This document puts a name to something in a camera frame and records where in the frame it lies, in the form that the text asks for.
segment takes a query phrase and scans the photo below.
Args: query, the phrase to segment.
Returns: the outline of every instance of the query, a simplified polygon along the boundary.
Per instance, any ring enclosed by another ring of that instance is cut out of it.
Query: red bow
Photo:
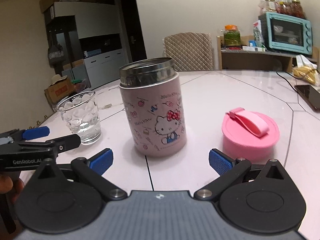
[[[177,112],[173,112],[171,110],[168,111],[167,112],[167,120],[171,121],[172,119],[180,120],[180,111],[177,111]]]

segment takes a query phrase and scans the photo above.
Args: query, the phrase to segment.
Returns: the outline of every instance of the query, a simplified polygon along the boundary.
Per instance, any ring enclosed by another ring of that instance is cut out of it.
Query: smartphone
[[[295,88],[312,110],[320,113],[320,93],[310,85],[298,85]]]

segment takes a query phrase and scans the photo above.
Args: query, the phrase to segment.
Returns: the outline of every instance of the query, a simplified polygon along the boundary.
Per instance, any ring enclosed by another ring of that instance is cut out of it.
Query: oven glass window
[[[303,25],[271,19],[272,41],[303,46]]]

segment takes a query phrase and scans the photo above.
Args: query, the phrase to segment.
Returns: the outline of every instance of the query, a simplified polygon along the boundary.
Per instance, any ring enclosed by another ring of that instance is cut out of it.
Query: glass cup
[[[72,133],[79,135],[82,144],[91,144],[101,136],[95,92],[87,91],[63,100],[57,106],[62,120]]]

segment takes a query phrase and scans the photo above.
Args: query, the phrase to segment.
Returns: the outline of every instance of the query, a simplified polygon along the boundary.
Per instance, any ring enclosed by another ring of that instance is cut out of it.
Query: hello kitty thermos
[[[186,143],[179,74],[171,58],[153,58],[120,68],[120,92],[136,148],[166,156]]]

